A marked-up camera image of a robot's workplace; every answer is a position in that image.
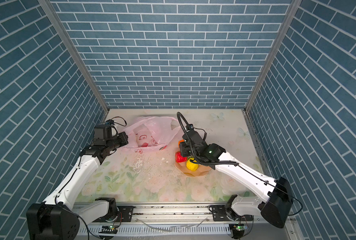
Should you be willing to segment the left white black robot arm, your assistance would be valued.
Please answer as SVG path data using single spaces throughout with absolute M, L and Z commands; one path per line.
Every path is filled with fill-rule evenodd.
M 42 203 L 28 208 L 26 218 L 30 239 L 73 240 L 80 227 L 87 227 L 99 218 L 116 221 L 121 214 L 114 198 L 98 198 L 80 210 L 73 207 L 78 194 L 106 157 L 128 143 L 128 136 L 122 132 L 105 139 L 99 136 L 86 146 L 58 187 Z

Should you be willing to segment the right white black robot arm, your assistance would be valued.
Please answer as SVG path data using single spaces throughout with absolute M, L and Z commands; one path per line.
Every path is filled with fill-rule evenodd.
M 219 145 L 208 145 L 195 130 L 184 131 L 179 147 L 182 156 L 194 157 L 194 164 L 226 174 L 256 195 L 252 203 L 245 202 L 239 196 L 231 197 L 226 205 L 230 218 L 261 214 L 272 226 L 280 229 L 285 226 L 296 200 L 288 180 L 283 177 L 274 179 L 255 171 Z

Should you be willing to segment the peach lotus shaped bowl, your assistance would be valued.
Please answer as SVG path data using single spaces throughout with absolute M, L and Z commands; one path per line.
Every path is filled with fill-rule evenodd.
M 175 167 L 187 177 L 203 177 L 212 170 L 210 167 L 191 163 L 190 160 L 194 158 L 187 158 L 185 162 L 175 162 Z

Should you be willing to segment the pink plastic bag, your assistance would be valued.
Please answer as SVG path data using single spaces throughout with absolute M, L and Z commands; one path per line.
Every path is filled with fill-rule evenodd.
M 140 117 L 124 129 L 129 142 L 124 149 L 140 154 L 161 151 L 181 131 L 176 118 Z

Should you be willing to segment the red fake bell pepper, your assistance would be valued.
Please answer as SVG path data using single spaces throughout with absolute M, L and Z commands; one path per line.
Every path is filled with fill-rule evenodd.
M 176 163 L 185 163 L 187 161 L 187 157 L 183 157 L 181 152 L 175 153 L 175 161 Z

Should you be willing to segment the yellow fake lemon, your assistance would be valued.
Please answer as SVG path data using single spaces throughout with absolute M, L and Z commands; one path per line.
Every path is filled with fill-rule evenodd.
M 186 168 L 192 172 L 195 172 L 199 168 L 199 164 L 194 158 L 190 158 L 186 162 Z

